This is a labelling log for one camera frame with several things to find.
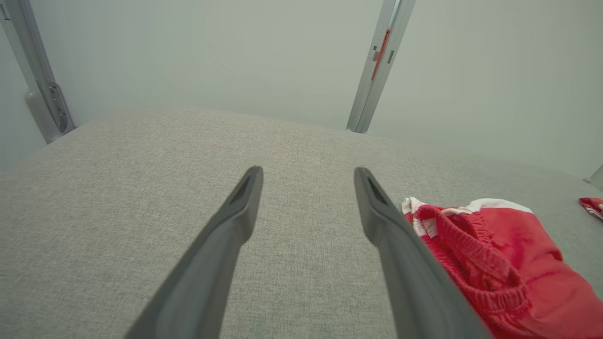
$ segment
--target gray fabric surface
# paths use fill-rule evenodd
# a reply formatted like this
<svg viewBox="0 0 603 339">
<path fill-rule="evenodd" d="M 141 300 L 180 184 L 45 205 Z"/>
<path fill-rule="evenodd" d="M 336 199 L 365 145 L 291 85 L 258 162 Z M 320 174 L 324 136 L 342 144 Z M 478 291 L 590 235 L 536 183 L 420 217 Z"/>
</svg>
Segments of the gray fabric surface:
<svg viewBox="0 0 603 339">
<path fill-rule="evenodd" d="M 251 165 L 265 171 L 223 337 L 393 337 L 353 169 L 390 197 L 440 206 L 504 198 L 531 208 L 603 295 L 601 191 L 520 163 L 412 142 L 195 109 L 137 109 L 85 124 L 3 183 L 3 337 L 118 337 Z"/>
</svg>

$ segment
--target white panel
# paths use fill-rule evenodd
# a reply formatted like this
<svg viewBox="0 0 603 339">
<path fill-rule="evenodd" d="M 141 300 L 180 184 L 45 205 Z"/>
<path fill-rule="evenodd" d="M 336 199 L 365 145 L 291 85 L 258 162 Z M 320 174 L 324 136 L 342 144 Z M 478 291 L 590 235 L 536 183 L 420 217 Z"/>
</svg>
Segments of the white panel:
<svg viewBox="0 0 603 339">
<path fill-rule="evenodd" d="M 599 0 L 418 0 L 368 131 L 589 177 L 602 17 Z"/>
<path fill-rule="evenodd" d="M 198 106 L 344 129 L 379 16 L 365 0 L 31 0 L 74 122 Z"/>
<path fill-rule="evenodd" d="M 0 26 L 0 171 L 46 145 L 31 112 L 25 104 L 29 88 L 13 54 L 4 27 Z"/>
</svg>

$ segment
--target folded red cloth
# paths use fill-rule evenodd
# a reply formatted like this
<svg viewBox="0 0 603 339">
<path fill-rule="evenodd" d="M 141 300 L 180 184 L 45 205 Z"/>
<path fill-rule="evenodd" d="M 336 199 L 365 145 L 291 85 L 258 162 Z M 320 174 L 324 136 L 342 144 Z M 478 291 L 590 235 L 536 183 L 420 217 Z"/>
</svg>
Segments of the folded red cloth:
<svg viewBox="0 0 603 339">
<path fill-rule="evenodd" d="M 603 220 L 603 200 L 599 198 L 580 198 L 578 201 L 590 214 Z"/>
<path fill-rule="evenodd" d="M 603 303 L 530 209 L 407 198 L 402 211 L 496 338 L 603 338 Z"/>
</svg>

